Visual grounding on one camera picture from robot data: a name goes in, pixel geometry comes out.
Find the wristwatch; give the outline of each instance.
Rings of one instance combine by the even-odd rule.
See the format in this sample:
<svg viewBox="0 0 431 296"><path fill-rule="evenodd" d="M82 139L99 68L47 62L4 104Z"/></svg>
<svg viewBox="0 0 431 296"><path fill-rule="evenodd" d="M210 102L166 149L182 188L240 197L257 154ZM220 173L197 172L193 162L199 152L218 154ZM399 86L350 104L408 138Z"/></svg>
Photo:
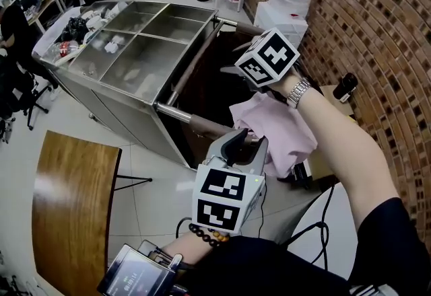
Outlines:
<svg viewBox="0 0 431 296"><path fill-rule="evenodd" d="M311 88L310 82L306 78L301 79L289 93L288 105L292 108L298 107L299 100L309 88Z"/></svg>

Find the white box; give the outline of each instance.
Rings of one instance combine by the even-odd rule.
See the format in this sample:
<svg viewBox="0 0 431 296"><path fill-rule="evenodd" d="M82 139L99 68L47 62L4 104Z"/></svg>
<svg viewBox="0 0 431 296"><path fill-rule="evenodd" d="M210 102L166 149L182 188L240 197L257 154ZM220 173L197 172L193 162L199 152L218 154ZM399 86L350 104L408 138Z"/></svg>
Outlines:
<svg viewBox="0 0 431 296"><path fill-rule="evenodd" d="M299 47L308 29L308 24L302 17L292 17L288 13L280 12L269 2L259 2L254 26L264 30L278 28L295 48Z"/></svg>
<svg viewBox="0 0 431 296"><path fill-rule="evenodd" d="M263 87L282 79L299 56L289 40L277 28L272 28L264 32L235 65L257 87Z"/></svg>
<svg viewBox="0 0 431 296"><path fill-rule="evenodd" d="M199 165L193 189L192 223L239 233L256 207L265 177Z"/></svg>

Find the black and white marker cube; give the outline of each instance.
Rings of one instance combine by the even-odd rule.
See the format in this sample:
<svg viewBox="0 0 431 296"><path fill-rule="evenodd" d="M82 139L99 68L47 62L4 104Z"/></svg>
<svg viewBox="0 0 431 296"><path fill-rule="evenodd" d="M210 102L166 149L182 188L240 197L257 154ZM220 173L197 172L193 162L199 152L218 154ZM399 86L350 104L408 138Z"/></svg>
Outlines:
<svg viewBox="0 0 431 296"><path fill-rule="evenodd" d="M300 56L277 29L264 32L235 65L257 87L279 81Z"/></svg>
<svg viewBox="0 0 431 296"><path fill-rule="evenodd" d="M199 165L192 222L200 227L239 233L264 185L263 176Z"/></svg>

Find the chair leg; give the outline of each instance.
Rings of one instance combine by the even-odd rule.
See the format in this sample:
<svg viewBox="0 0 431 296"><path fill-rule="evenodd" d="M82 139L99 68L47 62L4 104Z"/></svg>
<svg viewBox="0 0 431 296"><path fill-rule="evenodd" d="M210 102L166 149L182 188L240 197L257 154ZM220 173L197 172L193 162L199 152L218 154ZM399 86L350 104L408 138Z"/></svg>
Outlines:
<svg viewBox="0 0 431 296"><path fill-rule="evenodd" d="M49 111L46 108L43 108L40 104L34 104L37 108L39 108L40 110L44 111L45 114L48 114Z"/></svg>
<svg viewBox="0 0 431 296"><path fill-rule="evenodd" d="M42 96L42 94L46 91L51 91L51 86L47 85L45 88L43 88L40 92L38 92L34 98L33 98L33 106L30 107L30 109L28 110L28 118L27 118L27 126L30 130L33 130L33 126L30 125L30 121L32 119L32 114L33 114L33 108L37 107L40 110L42 110L45 114L48 114L49 111L46 108L43 108L41 105L37 104L37 101L39 100L39 98Z"/></svg>
<svg viewBox="0 0 431 296"><path fill-rule="evenodd" d="M33 130L33 126L30 125L30 121L32 119L32 113L33 113L33 106L31 106L28 109L28 114L27 114L27 127L30 129L30 131Z"/></svg>
<svg viewBox="0 0 431 296"><path fill-rule="evenodd" d="M132 185L128 185L128 186L124 186L124 187L120 187L120 188L115 188L114 191L118 191L118 190L124 190L125 188L130 188L130 187L134 187L140 184L145 184L146 182L152 182L153 179L151 178L135 178L134 176L124 176L124 175L117 175L117 178L122 178L122 179L132 179L132 180L144 180L141 182L137 182L136 184L132 184Z"/></svg>

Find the white round table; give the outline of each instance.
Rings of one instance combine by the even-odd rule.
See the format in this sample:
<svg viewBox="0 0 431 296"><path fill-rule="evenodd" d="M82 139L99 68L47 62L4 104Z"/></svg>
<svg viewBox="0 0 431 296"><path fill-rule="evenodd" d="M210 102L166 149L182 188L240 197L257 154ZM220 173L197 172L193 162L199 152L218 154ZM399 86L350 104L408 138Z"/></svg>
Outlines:
<svg viewBox="0 0 431 296"><path fill-rule="evenodd" d="M322 218L322 212L329 197L330 189L318 197L305 212L296 226L293 235L307 228ZM329 227L327 245L328 271L349 279L355 262L358 236L353 222L350 203L341 184L336 184L329 203L325 223ZM312 262L322 250L321 230L314 228L289 245L288 251ZM323 255L314 265L324 268Z"/></svg>

